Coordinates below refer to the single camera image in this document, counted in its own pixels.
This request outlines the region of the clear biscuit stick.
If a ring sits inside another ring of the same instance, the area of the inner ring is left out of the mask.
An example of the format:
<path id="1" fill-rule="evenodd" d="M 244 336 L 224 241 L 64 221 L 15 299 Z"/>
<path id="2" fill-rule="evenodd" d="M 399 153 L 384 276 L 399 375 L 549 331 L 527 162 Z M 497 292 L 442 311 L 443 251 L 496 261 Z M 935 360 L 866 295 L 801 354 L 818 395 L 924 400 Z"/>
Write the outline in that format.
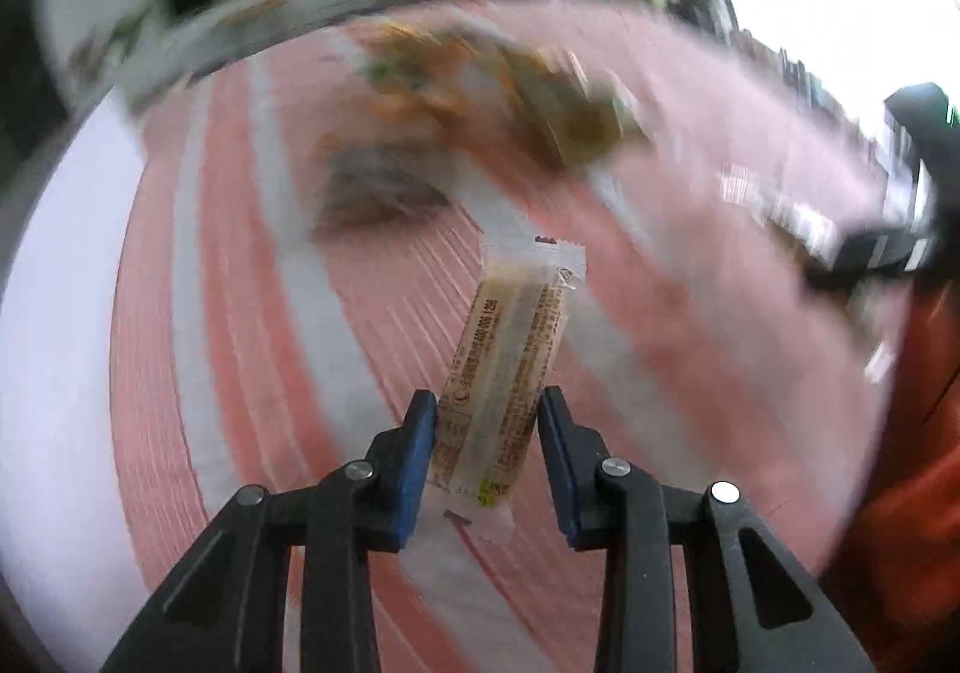
<path id="1" fill-rule="evenodd" d="M 487 542 L 512 535 L 511 496 L 537 403 L 586 271 L 586 249 L 574 242 L 539 235 L 485 247 L 439 395 L 428 483 L 444 514 Z"/>

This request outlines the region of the clear bag brown cakes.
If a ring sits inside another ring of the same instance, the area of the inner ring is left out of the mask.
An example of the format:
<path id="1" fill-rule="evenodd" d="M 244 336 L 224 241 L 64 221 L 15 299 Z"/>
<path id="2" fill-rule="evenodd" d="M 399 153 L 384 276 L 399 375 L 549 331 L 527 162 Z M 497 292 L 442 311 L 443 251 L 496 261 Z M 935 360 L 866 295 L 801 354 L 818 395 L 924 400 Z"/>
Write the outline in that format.
<path id="1" fill-rule="evenodd" d="M 436 141 L 325 135 L 311 157 L 317 234 L 427 221 L 452 205 L 454 156 Z"/>

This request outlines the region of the pile of mixed snacks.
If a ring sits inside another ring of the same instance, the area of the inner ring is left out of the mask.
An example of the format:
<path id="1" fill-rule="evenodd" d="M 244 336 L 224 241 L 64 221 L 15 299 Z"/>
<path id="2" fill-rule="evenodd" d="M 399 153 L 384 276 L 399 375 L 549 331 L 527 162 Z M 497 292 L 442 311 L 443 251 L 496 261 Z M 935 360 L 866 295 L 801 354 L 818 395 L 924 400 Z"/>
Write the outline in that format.
<path id="1" fill-rule="evenodd" d="M 443 131 L 503 122 L 529 47 L 472 24 L 386 23 L 359 41 L 370 106 L 389 122 Z"/>

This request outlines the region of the white tv cabinet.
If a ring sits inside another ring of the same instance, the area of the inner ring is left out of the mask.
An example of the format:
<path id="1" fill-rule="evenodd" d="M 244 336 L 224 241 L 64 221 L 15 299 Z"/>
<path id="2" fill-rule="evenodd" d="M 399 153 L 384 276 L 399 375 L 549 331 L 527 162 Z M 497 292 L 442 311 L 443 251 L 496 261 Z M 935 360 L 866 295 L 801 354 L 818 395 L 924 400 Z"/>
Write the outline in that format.
<path id="1" fill-rule="evenodd" d="M 379 0 L 221 0 L 174 19 L 160 0 L 119 11 L 91 0 L 37 0 L 37 23 L 68 107 L 85 112 L 117 89 L 140 112 L 184 79 L 377 7 Z"/>

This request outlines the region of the white cardboard box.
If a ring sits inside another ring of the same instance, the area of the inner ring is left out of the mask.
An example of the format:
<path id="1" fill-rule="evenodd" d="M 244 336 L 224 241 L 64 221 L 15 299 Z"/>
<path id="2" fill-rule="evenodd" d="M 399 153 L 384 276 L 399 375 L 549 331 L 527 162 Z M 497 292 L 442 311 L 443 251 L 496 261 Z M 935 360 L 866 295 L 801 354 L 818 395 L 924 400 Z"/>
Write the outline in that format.
<path id="1" fill-rule="evenodd" d="M 2 572 L 68 671 L 98 670 L 205 525 L 174 361 L 174 205 L 206 97 L 99 104 L 2 297 Z"/>

